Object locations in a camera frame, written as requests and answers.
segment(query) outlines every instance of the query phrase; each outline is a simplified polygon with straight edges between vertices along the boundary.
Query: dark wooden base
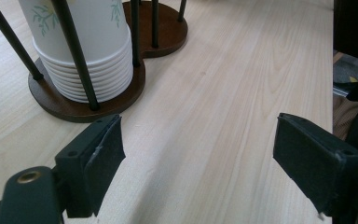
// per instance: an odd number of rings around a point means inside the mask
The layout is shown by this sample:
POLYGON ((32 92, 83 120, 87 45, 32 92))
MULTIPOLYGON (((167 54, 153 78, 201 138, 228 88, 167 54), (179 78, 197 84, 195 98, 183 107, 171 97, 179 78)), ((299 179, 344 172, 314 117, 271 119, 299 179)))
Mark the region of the dark wooden base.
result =
MULTIPOLYGON (((130 2, 123 3, 127 23, 131 24, 130 2)), ((151 33, 152 9, 150 2, 142 2, 139 7, 140 19, 140 54, 141 58, 156 58, 168 55, 181 48, 186 41, 187 23, 178 22, 178 12, 171 7, 159 4, 158 48, 153 48, 151 33)), ((101 108, 92 111, 88 104, 81 104, 63 97, 54 87, 46 68, 38 59, 36 67, 44 79, 35 81, 28 77, 31 94, 49 114, 72 122, 93 122, 101 117, 120 113, 130 107, 141 95, 145 86, 145 65, 141 60, 140 67, 134 67, 130 86, 119 96, 100 103, 101 108)))

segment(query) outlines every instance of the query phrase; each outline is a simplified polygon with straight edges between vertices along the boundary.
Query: light wood tabletop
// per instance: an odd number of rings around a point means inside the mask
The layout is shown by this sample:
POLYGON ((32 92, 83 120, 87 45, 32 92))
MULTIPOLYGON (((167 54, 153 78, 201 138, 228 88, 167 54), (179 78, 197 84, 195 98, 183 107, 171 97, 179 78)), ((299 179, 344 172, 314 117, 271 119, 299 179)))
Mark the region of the light wood tabletop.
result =
MULTIPOLYGON (((36 60, 18 1, 0 8, 36 60)), ((185 18, 185 45, 145 60, 145 90, 121 114, 127 158, 100 214, 66 222, 323 223, 272 149, 280 112, 332 129, 333 1, 189 0, 185 18)), ((0 199, 87 126, 37 104, 0 32, 0 199)))

